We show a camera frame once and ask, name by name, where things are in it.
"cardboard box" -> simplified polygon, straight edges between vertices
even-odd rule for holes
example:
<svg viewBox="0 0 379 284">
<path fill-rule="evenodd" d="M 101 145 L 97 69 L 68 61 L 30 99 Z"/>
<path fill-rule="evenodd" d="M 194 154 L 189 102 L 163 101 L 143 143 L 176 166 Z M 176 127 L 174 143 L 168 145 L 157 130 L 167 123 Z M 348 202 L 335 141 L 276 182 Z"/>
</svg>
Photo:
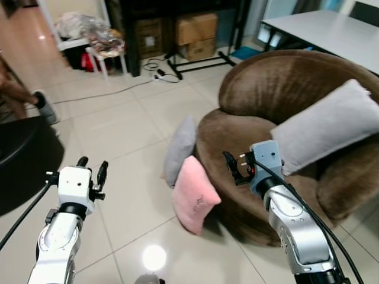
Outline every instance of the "cardboard box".
<svg viewBox="0 0 379 284">
<path fill-rule="evenodd" d="M 216 50 L 216 39 L 202 40 L 183 46 L 180 52 L 188 61 L 196 61 L 214 55 Z"/>
<path fill-rule="evenodd" d="M 217 15 L 187 15 L 176 23 L 176 42 L 179 46 L 216 37 Z"/>
<path fill-rule="evenodd" d="M 135 31 L 142 59 L 163 54 L 161 18 L 137 21 Z"/>
</svg>

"white pillow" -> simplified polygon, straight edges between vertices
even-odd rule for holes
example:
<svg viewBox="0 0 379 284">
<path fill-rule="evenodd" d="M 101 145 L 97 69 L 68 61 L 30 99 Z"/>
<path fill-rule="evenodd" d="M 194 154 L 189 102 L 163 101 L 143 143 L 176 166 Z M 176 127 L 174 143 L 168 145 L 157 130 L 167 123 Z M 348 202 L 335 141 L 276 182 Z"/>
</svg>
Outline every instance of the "white pillow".
<svg viewBox="0 0 379 284">
<path fill-rule="evenodd" d="M 379 106 L 355 79 L 271 130 L 290 175 L 379 132 Z"/>
</svg>

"blue mat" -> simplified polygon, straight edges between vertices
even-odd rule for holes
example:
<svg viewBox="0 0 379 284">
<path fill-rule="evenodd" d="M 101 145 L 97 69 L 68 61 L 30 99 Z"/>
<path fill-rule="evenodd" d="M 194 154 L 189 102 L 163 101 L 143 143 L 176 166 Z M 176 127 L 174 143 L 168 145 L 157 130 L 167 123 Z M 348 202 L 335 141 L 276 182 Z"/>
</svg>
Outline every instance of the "blue mat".
<svg viewBox="0 0 379 284">
<path fill-rule="evenodd" d="M 240 60 L 246 60 L 254 55 L 258 55 L 259 53 L 262 53 L 262 51 L 257 51 L 255 49 L 252 49 L 247 46 L 243 46 L 240 49 L 232 52 L 232 56 L 240 59 Z"/>
</svg>

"white stool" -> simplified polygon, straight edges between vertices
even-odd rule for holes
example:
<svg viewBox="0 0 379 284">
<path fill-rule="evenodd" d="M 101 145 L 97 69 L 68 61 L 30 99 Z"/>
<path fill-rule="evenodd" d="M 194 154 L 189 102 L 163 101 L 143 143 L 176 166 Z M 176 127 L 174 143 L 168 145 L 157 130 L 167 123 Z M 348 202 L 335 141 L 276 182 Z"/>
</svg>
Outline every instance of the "white stool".
<svg viewBox="0 0 379 284">
<path fill-rule="evenodd" d="M 108 80 L 108 71 L 107 71 L 107 67 L 105 66 L 105 62 L 104 62 L 104 59 L 106 58 L 110 58 L 110 57 L 116 57 L 116 56 L 108 56 L 108 57 L 104 57 L 100 54 L 98 54 L 95 49 L 93 49 L 92 47 L 87 47 L 85 49 L 85 51 L 88 53 L 89 55 L 89 59 L 91 61 L 91 64 L 92 66 L 94 67 L 94 72 L 95 73 L 98 73 L 99 70 L 97 69 L 97 65 L 96 65 L 96 61 L 94 59 L 94 57 L 96 57 L 96 59 L 99 61 L 99 64 L 100 64 L 100 68 L 101 68 L 101 73 L 103 74 L 104 76 L 104 79 L 107 81 Z M 123 69 L 123 73 L 124 75 L 127 73 L 126 71 L 126 63 L 125 63 L 125 58 L 124 58 L 124 55 L 125 53 L 119 53 L 117 56 L 120 57 L 120 61 L 121 61 L 121 67 Z"/>
</svg>

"tiled floor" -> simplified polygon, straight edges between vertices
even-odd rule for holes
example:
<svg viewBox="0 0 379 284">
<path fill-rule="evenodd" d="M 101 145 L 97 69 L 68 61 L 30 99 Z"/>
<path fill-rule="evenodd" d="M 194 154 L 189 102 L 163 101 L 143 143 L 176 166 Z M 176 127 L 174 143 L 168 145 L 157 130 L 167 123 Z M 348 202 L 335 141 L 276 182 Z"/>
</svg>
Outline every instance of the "tiled floor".
<svg viewBox="0 0 379 284">
<path fill-rule="evenodd" d="M 10 21 L 0 13 L 0 47 L 28 87 L 43 88 L 55 102 L 148 80 L 116 76 L 107 84 L 101 75 L 70 69 L 35 8 L 19 10 Z M 240 242 L 215 218 L 207 221 L 201 237 L 186 232 L 172 210 L 171 189 L 160 179 L 175 127 L 187 114 L 199 122 L 217 107 L 217 91 L 229 70 L 228 66 L 200 70 L 186 73 L 177 84 L 153 82 L 113 96 L 57 105 L 62 121 L 55 127 L 66 147 L 62 166 L 75 163 L 81 155 L 89 156 L 93 168 L 103 159 L 110 162 L 107 198 L 97 203 L 81 234 L 75 283 L 134 283 L 148 272 L 142 254 L 154 244 L 167 253 L 158 274 L 168 284 L 294 283 L 279 248 Z M 27 283 L 37 236 L 56 203 L 54 189 L 0 252 L 0 283 Z M 0 217 L 0 235 L 26 206 Z M 368 284 L 379 282 L 378 216 L 378 199 L 374 199 L 336 230 Z M 346 262 L 342 258 L 341 262 L 354 283 Z"/>
</svg>

